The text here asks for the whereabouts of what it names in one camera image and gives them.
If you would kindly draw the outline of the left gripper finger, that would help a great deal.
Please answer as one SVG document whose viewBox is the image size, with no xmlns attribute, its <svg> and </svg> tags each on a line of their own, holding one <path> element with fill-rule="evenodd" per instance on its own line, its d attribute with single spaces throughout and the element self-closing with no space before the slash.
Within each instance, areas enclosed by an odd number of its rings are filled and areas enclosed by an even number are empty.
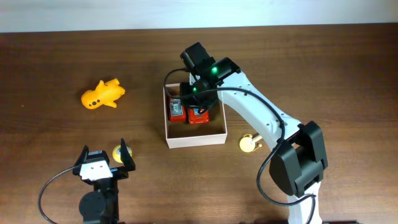
<svg viewBox="0 0 398 224">
<path fill-rule="evenodd" d="M 89 148 L 87 145 L 84 145 L 80 156 L 75 162 L 75 167 L 81 166 L 82 164 L 85 163 L 85 161 L 87 160 L 88 153 L 89 153 Z"/>
<path fill-rule="evenodd" d="M 130 155 L 125 140 L 123 138 L 121 138 L 120 153 L 121 153 L 121 161 L 124 164 L 125 170 L 127 172 L 135 170 L 136 169 L 135 162 L 133 161 L 132 156 Z"/>
</svg>

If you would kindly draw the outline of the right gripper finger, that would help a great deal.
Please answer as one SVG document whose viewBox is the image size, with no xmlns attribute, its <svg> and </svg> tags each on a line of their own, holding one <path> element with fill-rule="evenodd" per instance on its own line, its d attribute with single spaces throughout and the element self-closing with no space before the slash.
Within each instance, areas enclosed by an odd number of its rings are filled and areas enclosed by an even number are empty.
<svg viewBox="0 0 398 224">
<path fill-rule="evenodd" d="M 204 114 L 208 110 L 210 110 L 214 105 L 218 102 L 218 95 L 216 93 L 212 93 L 204 97 L 201 100 L 199 107 L 198 107 L 198 114 Z"/>
<path fill-rule="evenodd" d="M 189 82 L 181 82 L 180 83 L 180 97 L 192 94 L 192 86 Z M 181 99 L 182 104 L 185 108 L 195 107 L 199 105 L 198 100 L 196 100 L 193 96 L 189 98 Z"/>
</svg>

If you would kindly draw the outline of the red toy car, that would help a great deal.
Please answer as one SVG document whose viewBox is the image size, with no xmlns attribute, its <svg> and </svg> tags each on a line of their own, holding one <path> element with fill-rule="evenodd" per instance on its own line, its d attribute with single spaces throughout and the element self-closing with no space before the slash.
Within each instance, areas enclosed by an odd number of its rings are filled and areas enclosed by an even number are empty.
<svg viewBox="0 0 398 224">
<path fill-rule="evenodd" d="M 185 122 L 187 114 L 180 99 L 169 99 L 169 120 L 173 123 Z"/>
</svg>

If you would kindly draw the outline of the red grey toy truck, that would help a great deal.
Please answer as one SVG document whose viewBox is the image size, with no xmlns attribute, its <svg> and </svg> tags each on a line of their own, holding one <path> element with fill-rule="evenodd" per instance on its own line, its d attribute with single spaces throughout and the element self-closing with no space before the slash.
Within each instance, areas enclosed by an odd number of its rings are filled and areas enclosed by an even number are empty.
<svg viewBox="0 0 398 224">
<path fill-rule="evenodd" d="M 209 123 L 209 121 L 209 112 L 204 111 L 204 109 L 199 110 L 198 108 L 193 108 L 188 110 L 189 124 L 204 124 Z"/>
</svg>

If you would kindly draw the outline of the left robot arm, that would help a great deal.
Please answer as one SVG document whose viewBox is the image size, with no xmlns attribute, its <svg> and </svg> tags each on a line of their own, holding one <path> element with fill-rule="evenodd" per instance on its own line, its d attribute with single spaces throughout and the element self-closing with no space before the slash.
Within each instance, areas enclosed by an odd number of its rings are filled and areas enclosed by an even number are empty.
<svg viewBox="0 0 398 224">
<path fill-rule="evenodd" d="M 109 157 L 105 151 L 89 151 L 85 146 L 76 160 L 73 175 L 93 187 L 79 203 L 83 223 L 117 224 L 119 222 L 118 182 L 127 179 L 136 169 L 129 147 L 121 139 L 116 155 L 122 166 L 110 168 Z"/>
</svg>

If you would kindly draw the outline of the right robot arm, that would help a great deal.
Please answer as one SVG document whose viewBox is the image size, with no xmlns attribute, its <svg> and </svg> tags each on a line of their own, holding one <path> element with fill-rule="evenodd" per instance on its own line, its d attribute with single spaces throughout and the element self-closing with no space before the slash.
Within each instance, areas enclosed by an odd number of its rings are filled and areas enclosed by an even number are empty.
<svg viewBox="0 0 398 224">
<path fill-rule="evenodd" d="M 325 142 L 319 125 L 291 117 L 268 100 L 230 58 L 215 60 L 201 43 L 185 49 L 180 58 L 193 77 L 180 94 L 186 107 L 208 110 L 221 100 L 239 113 L 263 138 L 271 153 L 262 163 L 256 185 L 265 199 L 261 175 L 266 167 L 272 180 L 287 196 L 271 203 L 289 208 L 289 223 L 321 223 L 318 193 L 328 167 Z"/>
</svg>

